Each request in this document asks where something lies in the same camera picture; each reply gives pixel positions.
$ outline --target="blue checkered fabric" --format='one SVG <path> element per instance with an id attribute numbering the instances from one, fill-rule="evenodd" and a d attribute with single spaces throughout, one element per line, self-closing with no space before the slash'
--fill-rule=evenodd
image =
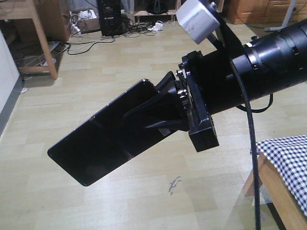
<path id="1" fill-rule="evenodd" d="M 263 140 L 257 143 L 307 217 L 307 135 Z"/>

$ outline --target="wooden floor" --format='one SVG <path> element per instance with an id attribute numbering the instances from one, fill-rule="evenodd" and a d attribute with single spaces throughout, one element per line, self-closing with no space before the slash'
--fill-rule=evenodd
<path id="1" fill-rule="evenodd" d="M 254 33 L 231 26 L 242 43 Z M 176 26 L 156 36 L 120 37 L 82 55 L 64 55 L 59 79 L 33 77 L 0 138 L 1 230 L 252 230 L 252 198 L 241 194 L 251 170 L 246 115 L 213 116 L 220 146 L 196 153 L 184 132 L 83 187 L 56 165 L 47 149 L 142 78 L 176 71 L 195 45 Z M 307 133 L 307 84 L 275 94 L 254 115 L 257 140 Z M 253 102 L 265 106 L 268 98 Z M 277 230 L 266 205 L 262 229 Z"/>

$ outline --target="metal stand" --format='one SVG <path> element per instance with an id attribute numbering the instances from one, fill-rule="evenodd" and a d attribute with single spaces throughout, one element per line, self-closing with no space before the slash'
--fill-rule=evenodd
<path id="1" fill-rule="evenodd" d="M 281 30 L 281 29 L 287 27 L 288 22 L 289 22 L 289 20 L 291 18 L 292 11 L 293 11 L 293 9 L 295 7 L 295 4 L 296 4 L 296 0 L 291 0 L 289 8 L 288 8 L 288 11 L 286 13 L 286 16 L 284 17 L 283 24 L 281 26 L 278 26 L 278 27 L 266 27 L 266 28 L 264 28 L 264 31 L 265 32 L 276 31 L 276 30 Z"/>

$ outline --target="computer tower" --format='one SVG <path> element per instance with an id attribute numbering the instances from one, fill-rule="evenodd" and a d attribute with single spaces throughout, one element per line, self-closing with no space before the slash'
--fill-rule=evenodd
<path id="1" fill-rule="evenodd" d="M 97 0 L 100 30 L 103 36 L 122 35 L 125 26 L 121 18 L 120 0 Z"/>

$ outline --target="box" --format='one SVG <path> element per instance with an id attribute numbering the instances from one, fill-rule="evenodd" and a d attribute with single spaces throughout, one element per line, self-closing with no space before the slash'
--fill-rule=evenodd
<path id="1" fill-rule="evenodd" d="M 99 18 L 78 21 L 77 26 L 82 34 L 100 31 Z"/>

